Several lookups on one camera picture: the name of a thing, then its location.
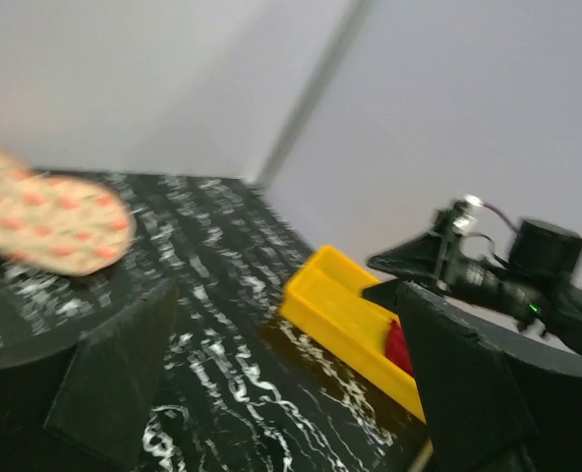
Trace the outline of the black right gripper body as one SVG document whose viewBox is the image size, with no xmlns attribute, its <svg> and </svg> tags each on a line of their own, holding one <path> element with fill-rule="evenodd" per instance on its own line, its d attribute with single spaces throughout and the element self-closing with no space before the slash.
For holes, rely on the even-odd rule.
<svg viewBox="0 0 582 472">
<path fill-rule="evenodd" d="M 470 258 L 461 251 L 463 240 L 478 235 L 471 231 L 475 213 L 486 205 L 474 196 L 456 199 L 436 211 L 427 231 L 370 256 L 367 266 L 390 279 L 369 286 L 367 300 L 396 312 L 399 286 L 412 282 L 441 298 L 512 317 L 520 330 L 539 320 L 546 301 L 533 283 L 510 271 L 507 264 Z"/>
</svg>

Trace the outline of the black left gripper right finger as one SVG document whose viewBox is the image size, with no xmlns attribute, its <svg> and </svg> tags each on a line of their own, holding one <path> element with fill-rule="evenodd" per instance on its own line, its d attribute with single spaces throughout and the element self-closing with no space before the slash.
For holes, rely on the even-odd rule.
<svg viewBox="0 0 582 472">
<path fill-rule="evenodd" d="M 582 471 L 582 356 L 387 281 L 441 471 Z"/>
</svg>

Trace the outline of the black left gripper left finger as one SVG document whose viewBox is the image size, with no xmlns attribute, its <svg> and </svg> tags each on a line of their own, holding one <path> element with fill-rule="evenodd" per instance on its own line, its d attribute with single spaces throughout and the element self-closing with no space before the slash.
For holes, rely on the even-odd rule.
<svg viewBox="0 0 582 472">
<path fill-rule="evenodd" d="M 0 350 L 0 471 L 131 471 L 177 315 L 158 280 Z"/>
</svg>

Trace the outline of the red lace bra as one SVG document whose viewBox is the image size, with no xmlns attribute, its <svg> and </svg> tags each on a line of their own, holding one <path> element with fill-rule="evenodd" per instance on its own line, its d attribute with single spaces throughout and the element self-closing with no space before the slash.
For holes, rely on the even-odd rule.
<svg viewBox="0 0 582 472">
<path fill-rule="evenodd" d="M 384 356 L 410 377 L 414 377 L 404 332 L 397 320 L 392 320 L 384 344 Z"/>
</svg>

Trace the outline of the pink floral mesh laundry bag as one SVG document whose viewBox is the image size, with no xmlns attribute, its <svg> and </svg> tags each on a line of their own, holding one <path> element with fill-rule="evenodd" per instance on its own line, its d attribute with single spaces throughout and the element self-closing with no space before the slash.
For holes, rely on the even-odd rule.
<svg viewBox="0 0 582 472">
<path fill-rule="evenodd" d="M 136 222 L 111 189 L 44 175 L 0 151 L 0 258 L 81 277 L 120 261 Z"/>
</svg>

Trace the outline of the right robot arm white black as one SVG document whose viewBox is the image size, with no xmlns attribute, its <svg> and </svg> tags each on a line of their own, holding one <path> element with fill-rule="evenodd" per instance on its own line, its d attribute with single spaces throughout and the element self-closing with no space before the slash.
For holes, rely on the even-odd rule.
<svg viewBox="0 0 582 472">
<path fill-rule="evenodd" d="M 413 282 L 439 297 L 512 317 L 519 330 L 539 321 L 542 336 L 553 334 L 582 355 L 582 289 L 573 283 L 582 237 L 524 218 L 511 228 L 514 239 L 506 258 L 470 258 L 461 243 L 472 236 L 474 214 L 484 206 L 471 195 L 454 200 L 436 212 L 429 230 L 369 257 L 368 267 L 389 279 L 364 288 L 362 298 L 395 311 L 399 285 Z"/>
</svg>

